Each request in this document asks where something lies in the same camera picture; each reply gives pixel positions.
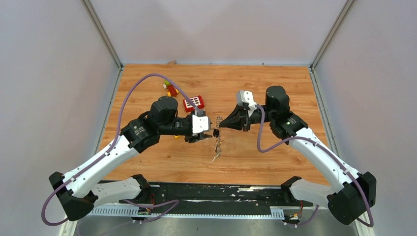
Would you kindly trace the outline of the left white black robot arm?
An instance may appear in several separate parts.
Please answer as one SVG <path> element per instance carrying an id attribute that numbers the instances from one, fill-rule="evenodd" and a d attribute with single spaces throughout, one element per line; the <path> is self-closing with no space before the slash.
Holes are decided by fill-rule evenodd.
<path id="1" fill-rule="evenodd" d="M 87 216 L 95 207 L 119 201 L 145 203 L 151 186 L 143 175 L 126 180 L 102 183 L 116 167 L 159 143 L 162 135 L 183 136 L 187 143 L 210 138 L 211 121 L 204 110 L 178 117 L 178 102 L 163 96 L 150 110 L 121 129 L 106 148 L 81 166 L 65 174 L 55 172 L 49 181 L 69 221 Z"/>

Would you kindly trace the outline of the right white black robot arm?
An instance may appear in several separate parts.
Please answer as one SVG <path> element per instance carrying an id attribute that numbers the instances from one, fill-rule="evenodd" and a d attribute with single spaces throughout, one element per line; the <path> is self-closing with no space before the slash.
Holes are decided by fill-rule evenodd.
<path id="1" fill-rule="evenodd" d="M 247 132 L 254 124 L 263 127 L 266 123 L 280 145 L 286 144 L 297 150 L 328 181 L 328 185 L 323 185 L 294 176 L 281 184 L 283 203 L 291 206 L 303 201 L 326 207 L 344 225 L 367 214 L 369 220 L 365 225 L 373 227 L 371 208 L 376 201 L 375 176 L 370 172 L 361 173 L 329 149 L 308 124 L 291 111 L 289 95 L 282 86 L 267 88 L 263 105 L 255 102 L 252 92 L 239 91 L 234 110 L 219 127 Z"/>

